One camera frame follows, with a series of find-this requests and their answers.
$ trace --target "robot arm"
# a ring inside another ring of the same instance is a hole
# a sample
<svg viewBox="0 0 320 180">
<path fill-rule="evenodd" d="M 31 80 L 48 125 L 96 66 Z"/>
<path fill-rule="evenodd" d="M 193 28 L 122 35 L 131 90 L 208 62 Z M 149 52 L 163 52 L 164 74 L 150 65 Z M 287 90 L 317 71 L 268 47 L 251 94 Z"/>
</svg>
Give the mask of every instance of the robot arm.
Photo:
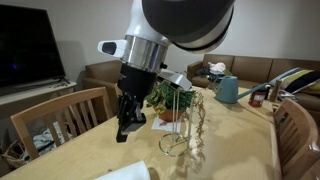
<svg viewBox="0 0 320 180">
<path fill-rule="evenodd" d="M 123 91 L 119 97 L 118 142 L 125 142 L 129 132 L 146 122 L 141 113 L 143 100 L 151 92 L 161 69 L 166 68 L 164 60 L 169 45 L 192 53 L 206 53 L 216 48 L 226 36 L 233 2 L 134 0 L 125 39 L 102 41 L 98 45 L 100 52 L 124 62 L 118 81 Z"/>
</svg>

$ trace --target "paper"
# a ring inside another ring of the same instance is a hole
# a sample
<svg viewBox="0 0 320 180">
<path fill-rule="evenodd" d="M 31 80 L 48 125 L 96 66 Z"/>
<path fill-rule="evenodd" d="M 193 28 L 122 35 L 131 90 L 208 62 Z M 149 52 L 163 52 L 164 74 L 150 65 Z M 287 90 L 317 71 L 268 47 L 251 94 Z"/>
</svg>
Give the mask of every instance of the paper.
<svg viewBox="0 0 320 180">
<path fill-rule="evenodd" d="M 148 168 L 143 161 L 98 177 L 96 180 L 150 180 Z"/>
<path fill-rule="evenodd" d="M 158 130 L 169 131 L 169 132 L 172 132 L 172 131 L 180 132 L 180 128 L 181 128 L 181 120 L 178 120 L 175 123 L 166 122 L 166 121 L 161 120 L 159 118 L 159 116 L 157 116 L 154 119 L 154 122 L 151 127 L 151 129 L 158 129 Z"/>
</svg>

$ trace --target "television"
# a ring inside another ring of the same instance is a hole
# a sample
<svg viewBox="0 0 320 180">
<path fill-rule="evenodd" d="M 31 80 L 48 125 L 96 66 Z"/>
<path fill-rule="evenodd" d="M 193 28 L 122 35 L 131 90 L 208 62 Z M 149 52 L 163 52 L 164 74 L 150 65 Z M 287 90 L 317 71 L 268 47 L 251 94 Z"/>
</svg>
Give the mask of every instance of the television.
<svg viewBox="0 0 320 180">
<path fill-rule="evenodd" d="M 0 5 L 0 95 L 3 89 L 64 77 L 47 11 Z"/>
</svg>

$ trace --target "teal watering can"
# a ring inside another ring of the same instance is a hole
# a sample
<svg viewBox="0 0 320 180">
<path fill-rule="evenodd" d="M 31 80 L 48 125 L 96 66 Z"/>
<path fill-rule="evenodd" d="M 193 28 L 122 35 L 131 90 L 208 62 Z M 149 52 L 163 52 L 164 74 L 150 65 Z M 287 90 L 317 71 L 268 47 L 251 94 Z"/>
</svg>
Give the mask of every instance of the teal watering can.
<svg viewBox="0 0 320 180">
<path fill-rule="evenodd" d="M 235 104 L 238 99 L 251 94 L 252 92 L 265 87 L 268 83 L 256 86 L 238 95 L 238 78 L 235 76 L 224 76 L 220 82 L 220 88 L 216 92 L 216 99 L 227 104 Z"/>
</svg>

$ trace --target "light wooden tabletop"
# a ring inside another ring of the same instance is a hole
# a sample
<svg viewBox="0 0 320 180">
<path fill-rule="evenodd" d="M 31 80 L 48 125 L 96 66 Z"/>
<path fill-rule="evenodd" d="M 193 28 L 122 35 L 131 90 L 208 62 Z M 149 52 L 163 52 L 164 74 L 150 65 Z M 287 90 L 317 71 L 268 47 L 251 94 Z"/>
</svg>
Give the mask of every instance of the light wooden tabletop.
<svg viewBox="0 0 320 180">
<path fill-rule="evenodd" d="M 127 142 L 116 143 L 114 117 L 3 179 L 94 179 L 141 160 L 153 180 L 280 179 L 272 104 L 265 101 L 253 108 L 249 96 L 237 104 L 223 104 L 211 90 L 201 92 L 206 110 L 202 150 L 196 148 L 194 118 L 188 153 L 166 156 L 159 139 L 168 132 L 152 130 L 154 111 L 144 108 L 147 123 L 130 133 Z"/>
</svg>

